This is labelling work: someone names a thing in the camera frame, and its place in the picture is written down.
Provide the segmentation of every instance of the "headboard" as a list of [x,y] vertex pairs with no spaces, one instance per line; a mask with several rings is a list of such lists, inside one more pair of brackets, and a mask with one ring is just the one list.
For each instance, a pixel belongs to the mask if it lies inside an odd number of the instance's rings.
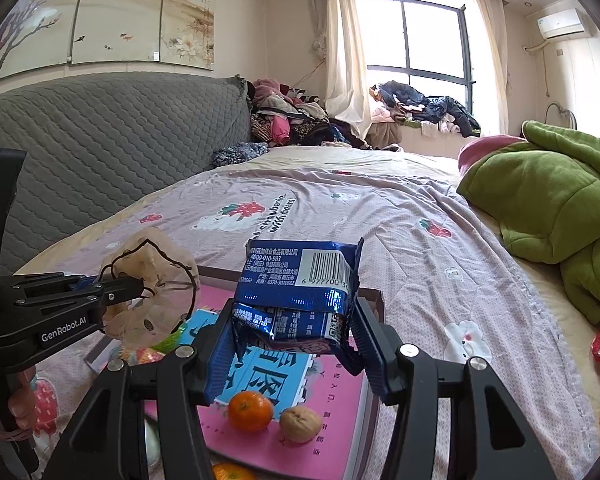
[[213,150],[249,134],[246,82],[238,76],[114,72],[0,94],[0,147],[28,152],[0,272],[208,170]]

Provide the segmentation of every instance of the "book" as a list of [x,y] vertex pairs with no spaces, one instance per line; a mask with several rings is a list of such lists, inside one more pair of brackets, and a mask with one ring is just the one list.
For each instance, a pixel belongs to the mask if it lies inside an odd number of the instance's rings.
[[[201,306],[187,320],[178,343],[190,344],[200,328],[214,323],[233,293],[201,285]],[[262,432],[241,432],[227,419],[227,404],[245,390],[260,392],[274,405],[274,418]],[[375,425],[374,399],[365,375],[353,377],[332,355],[248,347],[241,363],[234,357],[222,394],[211,406],[198,407],[198,415],[206,446],[229,460],[286,478],[358,480]],[[284,409],[298,404],[322,417],[320,433],[305,444],[286,439],[278,422]],[[155,401],[145,402],[145,413],[157,420]]]

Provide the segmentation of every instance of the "air conditioner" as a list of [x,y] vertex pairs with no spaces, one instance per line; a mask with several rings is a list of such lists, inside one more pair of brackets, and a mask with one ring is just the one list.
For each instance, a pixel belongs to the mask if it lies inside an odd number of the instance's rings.
[[563,10],[538,20],[542,37],[548,41],[590,38],[587,18],[578,9]]

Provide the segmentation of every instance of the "tangerine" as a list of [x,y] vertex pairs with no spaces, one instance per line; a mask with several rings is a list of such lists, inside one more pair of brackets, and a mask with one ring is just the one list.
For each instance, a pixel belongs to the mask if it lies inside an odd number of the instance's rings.
[[240,392],[229,401],[227,415],[235,428],[254,433],[264,430],[271,422],[273,404],[259,392]]
[[257,480],[256,475],[240,465],[224,462],[214,466],[216,480]]

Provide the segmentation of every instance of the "screw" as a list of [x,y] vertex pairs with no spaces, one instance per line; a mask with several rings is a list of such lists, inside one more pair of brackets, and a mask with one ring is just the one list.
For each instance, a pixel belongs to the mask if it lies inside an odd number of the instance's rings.
[[479,372],[481,372],[487,367],[487,361],[485,361],[481,357],[474,357],[469,361],[469,364],[471,365],[471,368],[473,368],[474,370],[478,370]]
[[189,345],[182,345],[176,348],[176,355],[178,357],[191,357],[194,354],[195,350]]
[[107,364],[107,370],[110,372],[119,372],[125,366],[125,362],[122,359],[113,359]]
[[402,345],[400,353],[405,357],[416,357],[420,353],[420,350],[418,350],[416,345]]

